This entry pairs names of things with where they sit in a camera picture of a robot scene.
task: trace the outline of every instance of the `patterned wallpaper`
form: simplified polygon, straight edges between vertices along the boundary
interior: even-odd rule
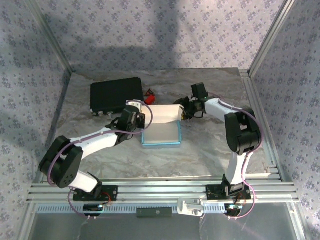
[[[0,10],[0,239],[14,239],[68,75],[24,1]]]
[[[299,0],[254,76],[281,164],[320,239],[320,2]]]
[[[76,72],[248,69],[283,0],[38,0]]]

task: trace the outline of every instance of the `red object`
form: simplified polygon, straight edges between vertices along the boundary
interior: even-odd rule
[[[151,89],[149,88],[149,90],[148,91],[146,91],[146,93],[145,93],[145,95],[144,96],[146,96],[146,97],[149,97],[149,96],[155,96],[155,94],[154,94],[154,92],[153,91],[151,91]]]
[[[155,100],[156,100],[156,97],[154,95],[150,95],[146,100],[144,100],[144,102],[147,105],[151,105],[155,102]]]

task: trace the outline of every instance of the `table surface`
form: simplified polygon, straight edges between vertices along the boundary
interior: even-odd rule
[[[102,129],[112,119],[91,115],[90,85],[131,77],[141,78],[144,92],[151,89],[155,93],[155,104],[172,104],[179,98],[190,97],[191,85],[203,82],[209,95],[222,96],[225,102],[237,107],[250,105],[237,68],[73,73],[55,136],[75,138]],[[181,132],[178,148],[148,149],[142,146],[140,135],[134,136],[86,157],[80,170],[99,179],[222,176],[231,156],[225,124],[205,114],[202,119],[182,121]],[[259,149],[251,157],[247,173],[268,171],[264,150]]]

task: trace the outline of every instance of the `black box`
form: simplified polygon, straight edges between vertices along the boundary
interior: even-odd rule
[[[139,77],[95,82],[90,87],[90,110],[95,116],[121,113],[127,100],[144,101]]]

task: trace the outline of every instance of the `purple cable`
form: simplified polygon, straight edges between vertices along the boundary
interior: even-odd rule
[[[82,142],[85,142],[85,141],[88,141],[88,140],[91,140],[91,139],[94,139],[96,137],[103,136],[105,134],[112,134],[112,133],[130,134],[130,135],[141,134],[141,133],[143,133],[145,130],[147,130],[150,127],[151,123],[154,120],[154,114],[153,114],[151,108],[147,104],[145,104],[143,101],[139,101],[139,100],[130,100],[127,103],[139,103],[139,104],[142,104],[143,106],[146,106],[146,108],[150,111],[150,115],[151,115],[150,123],[148,124],[148,126],[145,129],[142,129],[142,130],[136,131],[136,132],[121,131],[121,130],[109,130],[109,131],[104,131],[102,133],[99,132],[97,134],[94,134],[94,135],[91,135],[91,136],[87,136],[87,137],[81,139],[81,141],[80,140],[76,140],[74,142],[70,142],[64,148],[62,148],[61,151],[58,152],[58,154],[55,156],[55,158],[53,159],[53,161],[52,161],[52,163],[51,163],[51,165],[49,167],[48,174],[47,174],[47,181],[52,187],[55,187],[55,184],[51,181],[51,173],[52,173],[52,170],[54,169],[54,165],[56,164],[56,162],[58,161],[58,159],[60,158],[62,153],[67,148],[69,148],[70,146],[72,146],[74,144],[82,143]]]
[[[256,192],[255,192],[254,188],[253,188],[249,183],[246,182],[245,177],[244,177],[244,175],[246,174],[246,173],[245,173],[245,168],[246,168],[246,166],[248,165],[248,156],[249,156],[251,153],[255,152],[257,149],[259,149],[259,148],[262,146],[262,142],[263,142],[263,140],[264,140],[265,137],[264,137],[264,132],[263,132],[263,129],[262,129],[262,126],[261,126],[260,122],[259,122],[253,115],[251,115],[249,112],[247,112],[247,111],[245,111],[245,110],[243,110],[243,109],[241,109],[241,108],[239,108],[239,107],[231,106],[231,105],[223,102],[223,101],[220,100],[220,99],[218,100],[218,103],[219,103],[221,106],[225,107],[225,108],[228,108],[228,109],[231,109],[231,110],[236,110],[236,111],[239,111],[239,112],[247,115],[249,118],[251,118],[251,119],[257,124],[257,126],[258,126],[258,128],[259,128],[259,130],[260,130],[260,133],[261,133],[261,141],[259,142],[258,146],[257,146],[255,149],[253,149],[253,150],[251,150],[251,151],[248,151],[248,152],[246,153],[245,158],[244,158],[244,162],[243,162],[243,165],[242,165],[242,169],[241,169],[241,178],[242,178],[242,181],[243,181],[243,183],[244,183],[245,185],[247,185],[247,186],[252,190],[252,193],[253,193],[253,202],[252,202],[252,205],[251,205],[250,209],[248,210],[248,212],[246,212],[245,214],[243,214],[243,215],[241,215],[241,216],[229,216],[230,218],[233,218],[233,219],[241,219],[241,218],[244,218],[244,217],[248,216],[248,215],[251,213],[251,211],[254,209],[254,206],[255,206],[255,204],[256,204]]]

